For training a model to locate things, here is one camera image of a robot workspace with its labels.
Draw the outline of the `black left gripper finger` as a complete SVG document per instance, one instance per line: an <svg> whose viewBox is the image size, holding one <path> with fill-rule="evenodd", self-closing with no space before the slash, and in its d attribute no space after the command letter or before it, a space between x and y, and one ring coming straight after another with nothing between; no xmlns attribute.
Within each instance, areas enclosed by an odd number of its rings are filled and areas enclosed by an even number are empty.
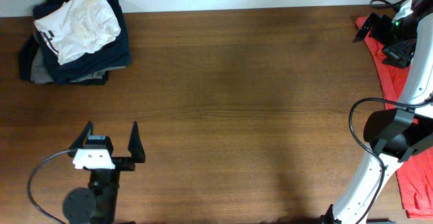
<svg viewBox="0 0 433 224"><path fill-rule="evenodd" d="M74 157L76 154L76 151L78 149L83 148L87 138L92 134L93 134L93 123L91 121L89 121L86 124L83 131L81 132L81 134L75 139L75 141L72 143L72 145L68 148L69 149L68 156Z"/></svg>
<svg viewBox="0 0 433 224"><path fill-rule="evenodd" d="M131 158L135 163L145 163L145 151L139 135L139 127L137 121L133 123L131 136L128 144L128 151L131 153Z"/></svg>

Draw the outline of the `white robot print t-shirt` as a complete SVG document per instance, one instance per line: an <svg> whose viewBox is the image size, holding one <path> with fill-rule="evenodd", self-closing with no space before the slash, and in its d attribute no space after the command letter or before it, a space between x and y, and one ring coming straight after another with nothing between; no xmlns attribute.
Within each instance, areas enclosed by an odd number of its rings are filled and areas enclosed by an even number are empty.
<svg viewBox="0 0 433 224"><path fill-rule="evenodd" d="M69 0L35 26L60 65L99 51L121 32L108 0Z"/></svg>

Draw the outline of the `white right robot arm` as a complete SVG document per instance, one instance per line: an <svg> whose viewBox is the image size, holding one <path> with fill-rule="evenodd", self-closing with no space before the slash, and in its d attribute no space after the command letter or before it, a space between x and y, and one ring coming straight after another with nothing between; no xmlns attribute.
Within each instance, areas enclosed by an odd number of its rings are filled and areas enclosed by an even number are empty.
<svg viewBox="0 0 433 224"><path fill-rule="evenodd" d="M366 223L389 178L408 161L432 147L432 0L371 0L375 9L391 8L395 17L370 14L355 41L372 38L384 47L386 63L408 68L397 101L367 119L363 138L355 141L365 153L347 190L320 216L320 223Z"/></svg>

